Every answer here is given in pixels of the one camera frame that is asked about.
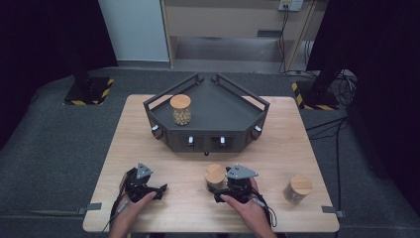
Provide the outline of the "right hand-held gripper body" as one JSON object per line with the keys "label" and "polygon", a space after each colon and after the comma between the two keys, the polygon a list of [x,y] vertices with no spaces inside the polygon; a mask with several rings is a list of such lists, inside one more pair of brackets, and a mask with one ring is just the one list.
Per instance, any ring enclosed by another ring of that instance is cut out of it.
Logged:
{"label": "right hand-held gripper body", "polygon": [[257,177],[258,172],[245,166],[235,164],[226,174],[227,186],[231,191],[230,196],[234,197],[240,203],[247,203],[253,193],[250,178]]}

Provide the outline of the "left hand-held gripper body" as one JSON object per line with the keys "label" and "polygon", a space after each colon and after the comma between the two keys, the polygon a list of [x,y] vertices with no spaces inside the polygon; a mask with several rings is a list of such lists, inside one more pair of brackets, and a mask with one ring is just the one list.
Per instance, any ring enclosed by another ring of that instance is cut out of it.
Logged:
{"label": "left hand-held gripper body", "polygon": [[151,178],[153,172],[152,169],[143,163],[138,163],[135,168],[132,168],[127,172],[124,186],[126,194],[130,197],[132,202],[138,202],[146,194],[152,191],[152,189],[147,186],[147,182]]}

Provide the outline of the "jar of green beans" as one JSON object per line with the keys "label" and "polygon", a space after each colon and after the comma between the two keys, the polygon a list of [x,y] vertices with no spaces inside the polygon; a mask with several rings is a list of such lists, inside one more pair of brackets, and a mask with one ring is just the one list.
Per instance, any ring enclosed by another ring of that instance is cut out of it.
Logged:
{"label": "jar of green beans", "polygon": [[209,165],[205,170],[205,181],[207,189],[214,192],[224,186],[226,170],[219,164]]}

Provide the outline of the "glass jar with wooden lid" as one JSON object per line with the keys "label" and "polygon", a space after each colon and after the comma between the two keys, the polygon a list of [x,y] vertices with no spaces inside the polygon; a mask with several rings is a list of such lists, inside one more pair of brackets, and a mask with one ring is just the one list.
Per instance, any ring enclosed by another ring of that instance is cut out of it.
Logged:
{"label": "glass jar with wooden lid", "polygon": [[283,191],[284,198],[292,203],[299,204],[313,189],[312,181],[304,175],[294,175]]}

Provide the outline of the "dark grey corner storage rack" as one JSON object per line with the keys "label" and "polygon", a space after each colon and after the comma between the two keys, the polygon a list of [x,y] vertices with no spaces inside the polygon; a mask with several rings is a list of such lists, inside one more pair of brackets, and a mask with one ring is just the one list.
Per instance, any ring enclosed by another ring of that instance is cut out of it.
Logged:
{"label": "dark grey corner storage rack", "polygon": [[[170,98],[190,97],[191,120],[177,125]],[[218,74],[204,79],[193,75],[144,102],[154,137],[172,151],[182,153],[239,153],[263,132],[269,103],[232,80]],[[192,146],[188,137],[194,138]],[[220,146],[225,137],[225,146]]]}

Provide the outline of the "jar of pale beans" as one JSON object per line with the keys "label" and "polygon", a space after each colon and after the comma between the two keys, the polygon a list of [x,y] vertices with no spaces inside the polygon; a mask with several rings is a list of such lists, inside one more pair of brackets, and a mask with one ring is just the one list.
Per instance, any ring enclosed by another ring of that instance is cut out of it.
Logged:
{"label": "jar of pale beans", "polygon": [[186,125],[191,120],[191,99],[185,94],[176,94],[170,98],[173,109],[172,117],[177,125]]}

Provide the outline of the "person's right hand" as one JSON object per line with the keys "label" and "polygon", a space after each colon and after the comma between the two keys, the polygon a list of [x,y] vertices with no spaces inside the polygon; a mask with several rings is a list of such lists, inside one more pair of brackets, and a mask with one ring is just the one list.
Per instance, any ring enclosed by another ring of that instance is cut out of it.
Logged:
{"label": "person's right hand", "polygon": [[258,197],[256,195],[252,194],[247,203],[240,203],[229,195],[222,195],[222,198],[240,215],[252,232],[271,229],[263,207],[257,203]]}

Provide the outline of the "person's left hand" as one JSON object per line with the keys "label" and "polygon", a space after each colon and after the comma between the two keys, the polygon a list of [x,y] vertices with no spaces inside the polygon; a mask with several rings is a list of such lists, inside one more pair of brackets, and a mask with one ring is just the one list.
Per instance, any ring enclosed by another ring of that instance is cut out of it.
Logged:
{"label": "person's left hand", "polygon": [[156,192],[152,191],[135,203],[133,203],[127,195],[123,195],[117,205],[117,208],[121,208],[123,205],[125,205],[125,208],[113,220],[110,231],[124,230],[130,232],[137,219],[140,217],[142,211],[153,200],[153,196],[155,194]]}

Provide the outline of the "light wooden cabinet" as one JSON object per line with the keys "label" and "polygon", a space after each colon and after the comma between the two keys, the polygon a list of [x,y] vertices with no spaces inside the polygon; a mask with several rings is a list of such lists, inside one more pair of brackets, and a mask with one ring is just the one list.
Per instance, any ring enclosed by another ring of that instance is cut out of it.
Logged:
{"label": "light wooden cabinet", "polygon": [[279,0],[160,0],[169,60],[181,37],[255,39],[266,31],[292,68],[301,43],[316,38],[325,5],[304,0],[299,12],[279,11]]}

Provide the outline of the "white panel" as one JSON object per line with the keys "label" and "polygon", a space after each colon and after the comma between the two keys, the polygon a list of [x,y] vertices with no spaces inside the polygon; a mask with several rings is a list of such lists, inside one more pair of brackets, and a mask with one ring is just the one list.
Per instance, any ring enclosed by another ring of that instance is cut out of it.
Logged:
{"label": "white panel", "polygon": [[169,62],[160,0],[99,0],[117,60]]}

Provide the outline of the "black curtain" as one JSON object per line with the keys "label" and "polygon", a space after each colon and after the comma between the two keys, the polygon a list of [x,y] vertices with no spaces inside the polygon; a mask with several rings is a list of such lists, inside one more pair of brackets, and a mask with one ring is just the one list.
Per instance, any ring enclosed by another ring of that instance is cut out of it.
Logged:
{"label": "black curtain", "polygon": [[357,78],[348,112],[371,166],[420,216],[420,0],[329,0],[307,68],[331,62]]}
{"label": "black curtain", "polygon": [[99,0],[0,0],[0,150],[36,90],[71,75],[54,26],[84,68],[117,64]]}

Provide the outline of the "grey table edge bracket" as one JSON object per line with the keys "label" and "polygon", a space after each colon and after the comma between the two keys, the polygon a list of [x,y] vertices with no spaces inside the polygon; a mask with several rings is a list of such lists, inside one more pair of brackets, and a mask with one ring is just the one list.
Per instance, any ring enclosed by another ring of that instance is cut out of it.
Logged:
{"label": "grey table edge bracket", "polygon": [[345,214],[344,210],[338,210],[334,206],[322,205],[321,208],[322,208],[323,213],[335,214],[337,218],[345,218],[346,217],[346,214]]}
{"label": "grey table edge bracket", "polygon": [[89,203],[85,207],[78,208],[77,214],[83,215],[83,214],[86,214],[86,212],[90,210],[100,210],[101,207],[102,207],[102,202]]}

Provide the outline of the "striped stand base plate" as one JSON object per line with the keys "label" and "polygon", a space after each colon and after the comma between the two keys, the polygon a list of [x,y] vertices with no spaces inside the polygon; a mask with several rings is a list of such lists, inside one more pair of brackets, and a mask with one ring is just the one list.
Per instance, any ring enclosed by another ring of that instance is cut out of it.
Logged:
{"label": "striped stand base plate", "polygon": [[109,94],[114,80],[109,77],[89,77],[87,82],[76,80],[63,99],[64,105],[100,105]]}
{"label": "striped stand base plate", "polygon": [[327,89],[325,92],[316,92],[313,82],[296,81],[292,83],[295,99],[300,109],[308,110],[338,110],[339,102],[335,94]]}

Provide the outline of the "black metal stand post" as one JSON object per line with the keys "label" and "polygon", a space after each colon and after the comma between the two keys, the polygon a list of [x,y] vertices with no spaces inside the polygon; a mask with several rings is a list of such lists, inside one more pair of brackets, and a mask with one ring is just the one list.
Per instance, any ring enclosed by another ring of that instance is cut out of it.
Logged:
{"label": "black metal stand post", "polygon": [[328,91],[329,86],[342,71],[339,63],[331,62],[326,64],[319,72],[312,87],[311,96],[319,104],[337,104],[335,96]]}
{"label": "black metal stand post", "polygon": [[67,32],[63,33],[63,41],[66,44],[68,57],[67,62],[75,78],[76,87],[83,95],[91,97],[94,92],[94,86],[90,80],[90,75],[84,67],[77,53],[77,50],[74,48],[71,38],[68,36]]}

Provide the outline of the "white wall power outlet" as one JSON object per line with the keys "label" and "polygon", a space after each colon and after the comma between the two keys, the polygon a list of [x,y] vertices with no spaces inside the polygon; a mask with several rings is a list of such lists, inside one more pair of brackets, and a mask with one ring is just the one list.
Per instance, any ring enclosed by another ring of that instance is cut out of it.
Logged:
{"label": "white wall power outlet", "polygon": [[279,0],[279,11],[299,12],[303,6],[304,0]]}

